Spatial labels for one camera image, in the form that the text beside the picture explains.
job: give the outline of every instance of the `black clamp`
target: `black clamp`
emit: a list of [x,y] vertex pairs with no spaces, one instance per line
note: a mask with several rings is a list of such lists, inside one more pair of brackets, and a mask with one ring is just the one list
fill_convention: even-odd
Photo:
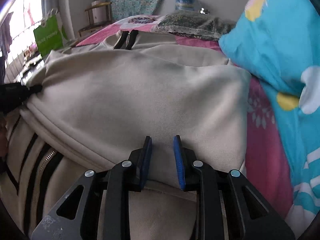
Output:
[[217,171],[198,160],[194,151],[182,147],[179,135],[173,146],[181,189],[197,192],[191,239],[225,239],[223,206],[229,240],[295,239],[287,223],[240,171]]
[[[179,184],[197,192],[191,240],[294,240],[289,226],[238,170],[217,171],[182,147],[174,137]],[[111,170],[87,171],[34,230],[31,240],[97,239],[103,190],[106,190],[103,240],[130,240],[128,192],[140,192],[148,176],[152,140]]]
[[152,139],[111,170],[89,170],[63,195],[31,236],[32,240],[97,239],[99,212],[106,190],[102,239],[128,240],[129,191],[141,192],[148,176]]
[[21,83],[0,85],[0,113],[6,115],[21,106],[32,94],[42,90],[41,85],[26,87]]

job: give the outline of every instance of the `green paper bag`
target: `green paper bag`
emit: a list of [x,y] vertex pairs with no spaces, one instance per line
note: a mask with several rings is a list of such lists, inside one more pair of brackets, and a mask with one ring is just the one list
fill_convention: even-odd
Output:
[[51,50],[63,48],[68,40],[62,25],[60,13],[56,13],[42,20],[41,25],[34,29],[33,33],[42,57],[49,54]]

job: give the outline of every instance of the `hand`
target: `hand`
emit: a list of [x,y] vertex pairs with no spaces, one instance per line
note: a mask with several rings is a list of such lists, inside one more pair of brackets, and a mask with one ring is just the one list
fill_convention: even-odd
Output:
[[5,157],[8,153],[8,140],[6,137],[7,129],[6,129],[7,122],[3,117],[0,118],[0,157]]

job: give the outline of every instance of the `wooden shelf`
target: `wooden shelf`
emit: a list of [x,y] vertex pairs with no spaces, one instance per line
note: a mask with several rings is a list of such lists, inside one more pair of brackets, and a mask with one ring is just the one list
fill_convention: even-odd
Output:
[[99,8],[99,7],[103,7],[103,6],[107,6],[107,5],[111,5],[111,4],[112,4],[112,2],[98,3],[98,4],[94,5],[94,6],[91,6],[91,7],[87,8],[87,9],[85,9],[84,11],[86,12],[86,11],[92,10],[94,8]]
[[94,32],[96,30],[103,29],[103,28],[105,28],[106,26],[108,26],[110,24],[112,24],[112,22],[110,22],[110,21],[94,23],[94,24],[91,24],[91,25],[88,25],[88,26],[82,28],[81,30],[78,31],[78,33],[79,33],[79,36],[82,37],[82,33]]

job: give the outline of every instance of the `pink bedsheet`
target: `pink bedsheet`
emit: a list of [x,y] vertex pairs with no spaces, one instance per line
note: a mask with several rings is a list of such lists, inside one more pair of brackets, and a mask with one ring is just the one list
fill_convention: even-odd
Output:
[[[129,17],[107,26],[93,34],[78,46],[95,44],[103,41],[119,30],[150,31],[157,24],[159,17],[153,22],[141,23],[139,19]],[[215,41],[202,41],[176,36],[180,45],[220,50]],[[271,203],[275,210],[285,218],[293,204],[293,193],[290,183],[290,170],[279,137],[273,110],[259,80],[252,77],[248,98],[247,116],[247,152],[245,158],[247,178]]]

